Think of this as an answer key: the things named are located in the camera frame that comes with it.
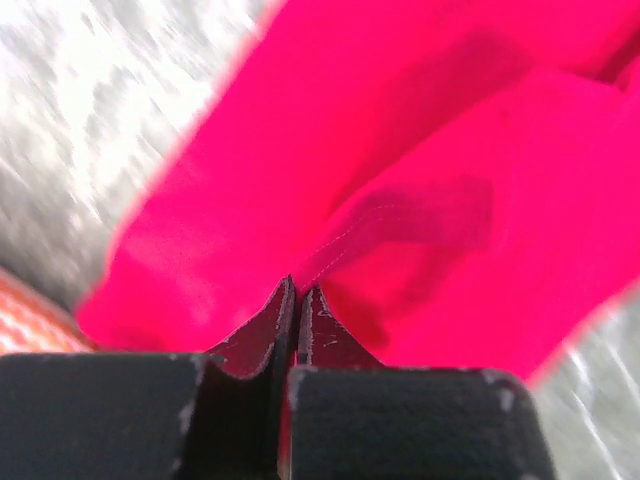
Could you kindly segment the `crimson red t shirt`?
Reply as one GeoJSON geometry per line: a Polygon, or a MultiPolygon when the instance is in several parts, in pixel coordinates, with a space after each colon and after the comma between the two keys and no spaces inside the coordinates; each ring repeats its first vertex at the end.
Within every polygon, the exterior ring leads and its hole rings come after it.
{"type": "Polygon", "coordinates": [[[77,312],[205,351],[291,277],[376,358],[529,377],[639,277],[635,1],[285,1],[77,312]]]}

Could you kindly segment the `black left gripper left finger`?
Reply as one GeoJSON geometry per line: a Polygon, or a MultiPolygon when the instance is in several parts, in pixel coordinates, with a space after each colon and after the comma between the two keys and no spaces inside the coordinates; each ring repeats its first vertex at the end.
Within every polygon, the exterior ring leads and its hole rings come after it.
{"type": "Polygon", "coordinates": [[[5,479],[273,479],[295,289],[205,353],[1,360],[5,479]]]}

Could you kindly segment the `white plastic laundry basket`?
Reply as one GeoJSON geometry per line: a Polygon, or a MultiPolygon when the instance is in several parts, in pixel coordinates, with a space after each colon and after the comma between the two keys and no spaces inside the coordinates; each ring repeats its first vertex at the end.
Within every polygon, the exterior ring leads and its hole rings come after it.
{"type": "Polygon", "coordinates": [[[1,270],[1,354],[86,353],[96,350],[70,324],[69,315],[1,270]]]}

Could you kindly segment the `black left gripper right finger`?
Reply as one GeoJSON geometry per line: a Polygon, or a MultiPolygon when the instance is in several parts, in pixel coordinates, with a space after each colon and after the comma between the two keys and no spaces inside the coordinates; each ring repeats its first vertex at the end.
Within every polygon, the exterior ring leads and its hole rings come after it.
{"type": "Polygon", "coordinates": [[[532,397],[492,369],[382,365],[324,293],[302,305],[289,373],[289,479],[552,479],[532,397]]]}

